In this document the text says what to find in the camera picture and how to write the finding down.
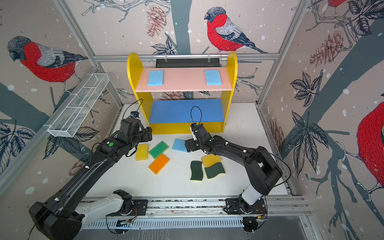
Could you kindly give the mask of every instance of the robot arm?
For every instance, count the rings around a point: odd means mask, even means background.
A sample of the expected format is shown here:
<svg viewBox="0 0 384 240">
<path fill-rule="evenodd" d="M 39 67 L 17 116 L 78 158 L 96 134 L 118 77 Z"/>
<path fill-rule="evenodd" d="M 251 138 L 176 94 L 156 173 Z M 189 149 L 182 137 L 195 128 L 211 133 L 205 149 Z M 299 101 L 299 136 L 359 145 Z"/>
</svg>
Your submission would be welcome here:
<svg viewBox="0 0 384 240">
<path fill-rule="evenodd" d="M 230 143 L 217 135 L 212 137 L 203 124 L 193 123 L 190 129 L 194 138 L 185 141 L 188 152 L 201 149 L 206 154 L 224 156 L 245 167 L 251 185 L 241 194 L 246 203 L 240 202 L 244 212 L 248 212 L 261 196 L 268 195 L 281 178 L 281 169 L 264 147 L 247 148 Z"/>
<path fill-rule="evenodd" d="M 123 119 L 120 130 L 101 142 L 85 168 L 45 203 L 36 202 L 30 207 L 29 213 L 36 228 L 52 240 L 73 239 L 80 231 L 82 222 L 86 226 L 85 222 L 90 223 L 105 216 L 105 212 L 109 214 L 120 208 L 130 211 L 132 196 L 122 190 L 84 209 L 79 209 L 78 205 L 96 181 L 123 155 L 127 155 L 140 142 L 151 140 L 150 127 L 144 128 L 136 118 Z M 97 208 L 97 213 L 90 212 L 92 208 Z"/>
</svg>

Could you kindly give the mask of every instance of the blue sponge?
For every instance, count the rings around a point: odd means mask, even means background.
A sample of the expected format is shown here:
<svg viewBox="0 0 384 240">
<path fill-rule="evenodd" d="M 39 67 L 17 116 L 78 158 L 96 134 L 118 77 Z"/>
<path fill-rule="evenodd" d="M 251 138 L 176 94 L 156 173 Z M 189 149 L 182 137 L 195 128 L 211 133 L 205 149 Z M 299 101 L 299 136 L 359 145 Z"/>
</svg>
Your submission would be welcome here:
<svg viewBox="0 0 384 240">
<path fill-rule="evenodd" d="M 207 85 L 221 85 L 221 78 L 218 70 L 206 70 L 205 78 Z"/>
<path fill-rule="evenodd" d="M 181 139 L 175 139 L 172 149 L 181 152 L 188 152 L 187 148 L 185 147 L 185 140 Z"/>
<path fill-rule="evenodd" d="M 163 85 L 163 70 L 149 71 L 148 86 Z"/>
</svg>

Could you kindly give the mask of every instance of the blue shelf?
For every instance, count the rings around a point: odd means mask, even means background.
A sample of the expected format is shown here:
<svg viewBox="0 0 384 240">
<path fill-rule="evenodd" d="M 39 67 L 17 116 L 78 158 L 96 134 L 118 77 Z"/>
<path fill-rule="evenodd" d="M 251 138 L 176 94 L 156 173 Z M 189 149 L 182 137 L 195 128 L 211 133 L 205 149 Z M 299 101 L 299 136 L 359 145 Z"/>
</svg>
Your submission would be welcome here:
<svg viewBox="0 0 384 240">
<path fill-rule="evenodd" d="M 154 101 L 149 123 L 192 123 L 190 111 L 193 106 L 201 109 L 201 122 L 224 122 L 220 99 L 194 99 Z M 201 114 L 198 108 L 192 110 L 192 117 L 196 123 L 199 122 Z"/>
</svg>

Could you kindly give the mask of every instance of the sponge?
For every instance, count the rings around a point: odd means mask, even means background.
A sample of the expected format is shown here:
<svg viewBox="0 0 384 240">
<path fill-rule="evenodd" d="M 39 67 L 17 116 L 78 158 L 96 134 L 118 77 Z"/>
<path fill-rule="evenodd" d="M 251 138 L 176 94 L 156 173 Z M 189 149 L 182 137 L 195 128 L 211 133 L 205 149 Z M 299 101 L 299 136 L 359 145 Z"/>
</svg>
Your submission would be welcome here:
<svg viewBox="0 0 384 240">
<path fill-rule="evenodd" d="M 148 160 L 148 144 L 142 144 L 137 146 L 136 161 Z"/>
<path fill-rule="evenodd" d="M 215 163 L 214 165 L 205 168 L 205 174 L 207 175 L 208 179 L 214 178 L 221 173 L 225 173 L 223 164 L 221 162 Z"/>
<path fill-rule="evenodd" d="M 218 155 L 209 154 L 201 158 L 204 167 L 210 167 L 215 163 L 221 162 L 221 158 Z"/>
<path fill-rule="evenodd" d="M 181 152 L 188 152 L 187 148 L 185 147 L 185 141 L 181 139 L 175 139 L 172 149 Z"/>
<path fill-rule="evenodd" d="M 169 158 L 164 154 L 161 154 L 151 165 L 149 165 L 149 169 L 157 175 L 168 162 Z"/>
<path fill-rule="evenodd" d="M 203 180 L 203 169 L 201 168 L 201 161 L 192 161 L 191 162 L 191 181 L 201 181 Z"/>
<path fill-rule="evenodd" d="M 156 159 L 160 156 L 160 154 L 164 153 L 169 149 L 168 145 L 165 144 L 165 142 L 161 141 L 159 144 L 157 144 L 154 148 L 152 148 L 151 151 L 149 151 L 149 154 Z"/>
<path fill-rule="evenodd" d="M 207 80 L 207 85 L 221 85 L 221 78 L 218 70 L 206 70 L 205 79 Z"/>
<path fill-rule="evenodd" d="M 149 71 L 148 86 L 163 85 L 163 70 Z"/>
</svg>

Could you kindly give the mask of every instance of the pink shelf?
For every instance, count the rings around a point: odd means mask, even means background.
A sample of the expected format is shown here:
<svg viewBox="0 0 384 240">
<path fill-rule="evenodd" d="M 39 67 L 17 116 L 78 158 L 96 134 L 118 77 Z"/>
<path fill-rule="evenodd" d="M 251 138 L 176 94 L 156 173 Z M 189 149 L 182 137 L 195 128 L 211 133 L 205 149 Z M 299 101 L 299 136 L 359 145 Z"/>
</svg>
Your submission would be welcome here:
<svg viewBox="0 0 384 240">
<path fill-rule="evenodd" d="M 218 70 L 221 85 L 207 85 L 205 70 Z M 148 86 L 150 71 L 163 70 L 163 85 Z M 222 68 L 144 68 L 136 92 L 231 91 L 226 67 Z"/>
</svg>

